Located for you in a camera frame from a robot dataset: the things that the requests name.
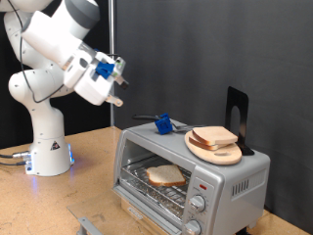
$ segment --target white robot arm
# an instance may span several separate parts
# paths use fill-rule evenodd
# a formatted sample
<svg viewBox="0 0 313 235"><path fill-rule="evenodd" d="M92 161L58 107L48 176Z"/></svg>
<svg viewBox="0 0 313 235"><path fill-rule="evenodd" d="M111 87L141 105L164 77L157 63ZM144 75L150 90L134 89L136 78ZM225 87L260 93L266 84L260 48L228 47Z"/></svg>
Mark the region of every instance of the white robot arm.
<svg viewBox="0 0 313 235"><path fill-rule="evenodd" d="M33 143L25 153L26 173L42 176L66 172L73 163L65 141L63 115L51 107L51 94L66 95L73 88L92 104L107 100L121 106L109 91L114 81L127 87L121 76L124 61L114 61L82 42L100 19L96 2L63 0L52 18L36 12L52 1L0 0L0 11L8 12L4 22L14 52L18 60L33 68L14 74L9 89L31 116Z"/></svg>
<svg viewBox="0 0 313 235"><path fill-rule="evenodd" d="M128 86L121 76L125 62L96 52L82 41L88 32L84 27L90 27L96 19L86 14L93 9L77 10L83 8L79 2L86 1L65 0L52 18L35 12L23 27L22 38L65 71L66 87L94 105L107 101L121 106L122 101L110 95L110 90L114 81L123 88ZM64 28L62 19L74 23Z"/></svg>

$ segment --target toast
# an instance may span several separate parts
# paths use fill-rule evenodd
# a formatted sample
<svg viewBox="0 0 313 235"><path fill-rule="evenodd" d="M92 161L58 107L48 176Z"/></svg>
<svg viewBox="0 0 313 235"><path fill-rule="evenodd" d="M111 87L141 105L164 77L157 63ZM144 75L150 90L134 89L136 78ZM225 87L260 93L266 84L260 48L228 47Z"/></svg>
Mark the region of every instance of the toast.
<svg viewBox="0 0 313 235"><path fill-rule="evenodd" d="M203 144L202 142L198 141L196 139L196 137L194 136L192 131L190 131L190 133L187 133L187 134L188 134L189 142L191 144L196 145L199 148L202 148L202 149L205 149L205 150L210 150L210 151L218 150L218 149L223 148L223 147L228 145L228 144L206 145L206 144Z"/></svg>
<svg viewBox="0 0 313 235"><path fill-rule="evenodd" d="M195 138L205 145L232 144L238 137L223 126L196 127L193 129Z"/></svg>
<svg viewBox="0 0 313 235"><path fill-rule="evenodd" d="M147 175L149 176L149 183L156 187L182 186L186 184L186 179L176 164L149 167Z"/></svg>

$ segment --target silver toaster oven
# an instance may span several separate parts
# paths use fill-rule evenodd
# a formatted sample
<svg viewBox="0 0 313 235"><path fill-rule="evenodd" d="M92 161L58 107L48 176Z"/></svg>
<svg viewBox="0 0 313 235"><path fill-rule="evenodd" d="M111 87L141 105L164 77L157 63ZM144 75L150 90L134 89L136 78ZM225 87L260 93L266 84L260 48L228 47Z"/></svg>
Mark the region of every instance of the silver toaster oven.
<svg viewBox="0 0 313 235"><path fill-rule="evenodd" d="M149 184L148 167L172 164L186 185ZM262 216L269 166L269 157L256 151L238 164L210 164L189 151L184 133L160 135L149 123L121 132L113 190L165 234L232 235Z"/></svg>

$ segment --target black cable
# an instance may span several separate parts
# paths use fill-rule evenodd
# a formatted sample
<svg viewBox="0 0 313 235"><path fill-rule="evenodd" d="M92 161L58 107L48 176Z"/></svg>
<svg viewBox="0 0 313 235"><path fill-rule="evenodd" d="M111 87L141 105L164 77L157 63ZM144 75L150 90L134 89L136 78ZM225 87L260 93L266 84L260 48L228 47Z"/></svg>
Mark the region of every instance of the black cable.
<svg viewBox="0 0 313 235"><path fill-rule="evenodd" d="M38 103L41 103L41 102L43 102L43 101L49 99L51 96L53 96L54 94L56 94L62 87L64 87L64 85L60 86L56 91L54 91L53 93L51 93L51 94L48 95L47 97L43 98L42 100L36 101L36 99L35 99L35 93L32 91L32 89L31 89L31 87L30 87L30 84L29 84L29 82L28 82L28 80L27 80L27 77L26 77L26 74L25 74L25 71L24 71L24 68L23 68L23 64L22 64L22 20L21 20L21 18L20 18L20 15L18 14L17 10L16 10L15 7L13 6L13 4L11 3L11 0L8 0L8 2L9 2L9 4L11 5L12 9L14 10L15 14L17 15L17 17L18 17L18 19L19 19L19 21L20 21L20 24L21 24L21 35L20 35L20 37L21 37L21 42L20 42L20 62L21 62L22 74L23 74L23 77L24 77L24 79L25 79L25 81L26 81L26 83L27 83L27 86L28 86L29 90L30 90L31 93L32 93L32 100L33 100L33 102L35 102L35 103L38 104Z"/></svg>
<svg viewBox="0 0 313 235"><path fill-rule="evenodd" d="M15 164L4 164L4 163L0 163L0 165L26 165L26 162L18 162Z"/></svg>
<svg viewBox="0 0 313 235"><path fill-rule="evenodd" d="M2 158L2 159L12 159L13 156L12 155L0 155L0 158Z"/></svg>
<svg viewBox="0 0 313 235"><path fill-rule="evenodd" d="M120 57L118 54L107 54L108 56L117 56Z"/></svg>

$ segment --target black wall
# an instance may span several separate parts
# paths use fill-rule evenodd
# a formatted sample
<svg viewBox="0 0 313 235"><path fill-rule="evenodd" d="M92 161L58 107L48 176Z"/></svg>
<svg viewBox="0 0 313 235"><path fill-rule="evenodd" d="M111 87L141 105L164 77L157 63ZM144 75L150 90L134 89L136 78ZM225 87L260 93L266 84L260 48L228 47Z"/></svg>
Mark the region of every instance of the black wall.
<svg viewBox="0 0 313 235"><path fill-rule="evenodd" d="M55 0L44 12L49 16L59 7L61 1ZM101 21L89 32L84 41L93 48L109 53L108 1L97 0L101 10ZM11 44L7 38L4 24L0 23L0 149L32 142L31 119L27 109L14 100L8 89L12 74L21 71ZM53 107L65 117L66 135L103 128L110 125L110 106L94 106L76 93L66 97L51 99Z"/></svg>
<svg viewBox="0 0 313 235"><path fill-rule="evenodd" d="M228 86L244 91L246 143L271 158L266 206L313 233L312 12L310 0L117 0L130 87L116 88L116 126L165 112L224 125Z"/></svg>

